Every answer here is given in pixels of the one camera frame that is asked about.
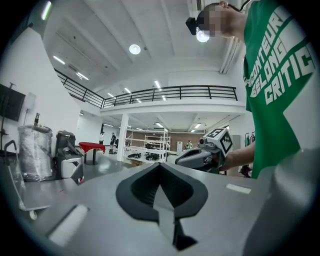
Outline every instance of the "person's arm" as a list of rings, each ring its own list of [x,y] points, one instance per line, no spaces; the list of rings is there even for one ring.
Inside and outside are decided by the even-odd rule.
[[[254,141],[245,148],[237,149],[226,155],[225,164],[220,171],[227,171],[233,167],[245,166],[251,164],[255,158],[256,142]]]

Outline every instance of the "metal cart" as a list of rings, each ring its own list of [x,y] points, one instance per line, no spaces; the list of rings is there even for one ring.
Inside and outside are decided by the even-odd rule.
[[[13,144],[15,149],[15,163],[8,158],[7,148]],[[22,211],[28,211],[32,220],[37,219],[36,210],[50,207],[58,198],[63,197],[78,185],[72,178],[26,182],[21,173],[17,145],[11,140],[4,146],[5,164],[18,197],[18,207]]]

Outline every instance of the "black metal railing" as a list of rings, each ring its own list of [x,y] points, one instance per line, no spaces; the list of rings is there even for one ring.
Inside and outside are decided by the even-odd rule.
[[[103,108],[141,102],[163,101],[167,99],[233,99],[238,100],[236,88],[218,85],[184,85],[146,89],[125,93],[104,100]]]
[[[54,69],[69,94],[100,109],[113,106],[163,101],[167,99],[231,99],[237,101],[236,87],[219,85],[184,85],[133,91],[115,97],[103,98],[92,90]]]
[[[99,96],[92,90],[89,90],[88,88],[84,87],[83,85],[66,76],[65,74],[61,73],[60,71],[56,69],[54,70],[60,78],[63,86],[66,88],[66,90],[72,97],[83,102],[88,102],[100,109],[103,107],[105,100],[103,97]]]

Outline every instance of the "white tape strip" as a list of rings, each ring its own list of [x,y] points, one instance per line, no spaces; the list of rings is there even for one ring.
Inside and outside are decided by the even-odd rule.
[[[230,190],[234,190],[234,191],[240,192],[240,193],[244,193],[244,194],[249,194],[251,192],[251,188],[243,187],[243,186],[237,186],[237,185],[233,185],[233,184],[230,184],[230,183],[228,185],[226,185],[226,188],[230,189]]]
[[[84,221],[88,211],[86,206],[77,205],[48,236],[49,240],[58,246],[66,246]]]

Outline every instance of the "television screen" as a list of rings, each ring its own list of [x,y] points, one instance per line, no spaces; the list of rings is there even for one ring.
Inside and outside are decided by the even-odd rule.
[[[4,116],[5,118],[14,121],[19,121],[19,116],[25,97],[26,95],[0,84],[0,116]],[[4,109],[6,98],[8,100],[6,108]]]

